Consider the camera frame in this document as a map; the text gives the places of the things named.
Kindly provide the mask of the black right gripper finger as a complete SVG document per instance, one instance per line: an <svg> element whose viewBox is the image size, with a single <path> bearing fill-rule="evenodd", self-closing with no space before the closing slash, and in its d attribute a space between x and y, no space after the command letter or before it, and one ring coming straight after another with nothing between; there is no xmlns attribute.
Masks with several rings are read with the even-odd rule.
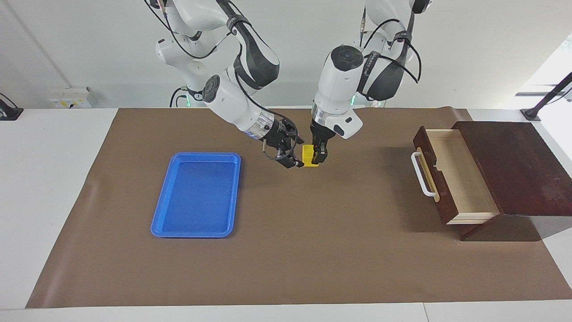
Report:
<svg viewBox="0 0 572 322"><path fill-rule="evenodd" d="M292 122L292 120L286 120L286 130L287 130L287 147L288 149L294 149L298 145L299 132L298 127Z"/></svg>
<svg viewBox="0 0 572 322"><path fill-rule="evenodd" d="M278 155L276 156L276 161L286 167L286 169L290 169L293 167L304 167L304 162L298 159L292 150L282 151L278 149Z"/></svg>

